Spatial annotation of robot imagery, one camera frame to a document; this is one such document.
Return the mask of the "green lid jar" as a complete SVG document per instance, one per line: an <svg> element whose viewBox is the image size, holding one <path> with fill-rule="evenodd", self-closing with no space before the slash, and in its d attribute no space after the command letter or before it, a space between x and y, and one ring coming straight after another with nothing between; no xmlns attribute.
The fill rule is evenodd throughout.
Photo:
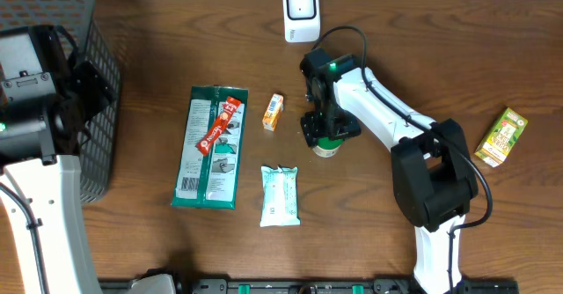
<svg viewBox="0 0 563 294"><path fill-rule="evenodd" d="M331 140L328 137L323 137L318 139L312 150L321 158L330 158L338 152L343 142L343 139Z"/></svg>

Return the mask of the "green tea carton box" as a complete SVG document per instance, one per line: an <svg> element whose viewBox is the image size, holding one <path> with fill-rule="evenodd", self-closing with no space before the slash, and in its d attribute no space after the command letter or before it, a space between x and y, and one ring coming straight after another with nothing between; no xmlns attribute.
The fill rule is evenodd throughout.
<svg viewBox="0 0 563 294"><path fill-rule="evenodd" d="M527 119L507 107L487 131L474 154L491 167L501 165L527 124Z"/></svg>

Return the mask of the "green white package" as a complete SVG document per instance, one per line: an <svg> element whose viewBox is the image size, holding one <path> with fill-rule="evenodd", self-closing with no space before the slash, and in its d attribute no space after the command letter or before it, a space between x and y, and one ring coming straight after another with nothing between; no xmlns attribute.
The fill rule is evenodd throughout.
<svg viewBox="0 0 563 294"><path fill-rule="evenodd" d="M194 87L172 199L173 207L235 209L238 172L249 91L221 86ZM229 98L240 102L216 140L207 141L212 124Z"/></svg>

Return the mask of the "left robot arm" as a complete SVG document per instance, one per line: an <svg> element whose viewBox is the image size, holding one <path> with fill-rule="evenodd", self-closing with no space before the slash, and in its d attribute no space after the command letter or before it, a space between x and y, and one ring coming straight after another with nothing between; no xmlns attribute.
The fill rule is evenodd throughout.
<svg viewBox="0 0 563 294"><path fill-rule="evenodd" d="M1 203L27 293L100 293L80 202L88 122L116 100L63 26L1 33Z"/></svg>

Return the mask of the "light blue wipes pack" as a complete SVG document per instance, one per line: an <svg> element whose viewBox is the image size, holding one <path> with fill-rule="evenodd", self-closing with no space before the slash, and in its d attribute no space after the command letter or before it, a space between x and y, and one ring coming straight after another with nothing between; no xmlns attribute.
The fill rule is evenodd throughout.
<svg viewBox="0 0 563 294"><path fill-rule="evenodd" d="M296 177L297 167L260 168L264 199L261 227L300 225L298 217Z"/></svg>

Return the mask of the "orange snack packet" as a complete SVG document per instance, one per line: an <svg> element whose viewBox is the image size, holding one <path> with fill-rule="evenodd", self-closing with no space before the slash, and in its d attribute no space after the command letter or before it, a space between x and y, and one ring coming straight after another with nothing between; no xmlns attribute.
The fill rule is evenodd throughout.
<svg viewBox="0 0 563 294"><path fill-rule="evenodd" d="M284 108L284 97L275 93L269 100L267 110L262 118L263 128L269 131L275 131L279 118Z"/></svg>

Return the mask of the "red Nescafe coffee stick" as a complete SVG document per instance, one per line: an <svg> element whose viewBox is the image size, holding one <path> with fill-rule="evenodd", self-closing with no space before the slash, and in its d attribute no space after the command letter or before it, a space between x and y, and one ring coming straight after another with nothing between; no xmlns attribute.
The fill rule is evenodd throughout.
<svg viewBox="0 0 563 294"><path fill-rule="evenodd" d="M229 96L223 104L222 112L217 116L207 134L195 145L195 147L207 156L211 151L211 147L219 136L227 129L227 126L233 114L237 112L242 102Z"/></svg>

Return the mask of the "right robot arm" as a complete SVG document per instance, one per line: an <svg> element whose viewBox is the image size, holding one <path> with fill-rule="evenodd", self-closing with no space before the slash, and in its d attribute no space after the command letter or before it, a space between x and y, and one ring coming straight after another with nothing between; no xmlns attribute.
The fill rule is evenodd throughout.
<svg viewBox="0 0 563 294"><path fill-rule="evenodd" d="M478 193L461 127L410 108L354 55L333 59L317 48L304 56L300 71L314 105L301 119L307 145L329 156L362 127L373 133L391 154L393 194L415 229L416 282L426 293L453 291L461 274L450 230L464 222Z"/></svg>

